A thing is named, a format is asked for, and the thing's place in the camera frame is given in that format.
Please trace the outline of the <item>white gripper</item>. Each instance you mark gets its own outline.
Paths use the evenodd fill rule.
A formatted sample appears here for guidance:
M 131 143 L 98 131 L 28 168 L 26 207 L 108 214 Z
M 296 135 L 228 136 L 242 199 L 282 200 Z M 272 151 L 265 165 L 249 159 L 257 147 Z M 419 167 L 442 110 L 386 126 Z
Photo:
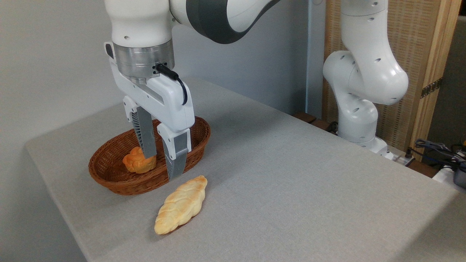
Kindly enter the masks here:
M 174 68 L 173 42 L 158 46 L 129 48 L 105 43 L 110 66 L 123 98 L 127 120 L 133 124 L 146 159 L 156 156 L 157 148 L 151 115 L 163 141 L 169 180 L 183 174 L 191 151 L 190 127 L 194 124 L 191 94 L 186 84 L 168 77 L 158 65 Z

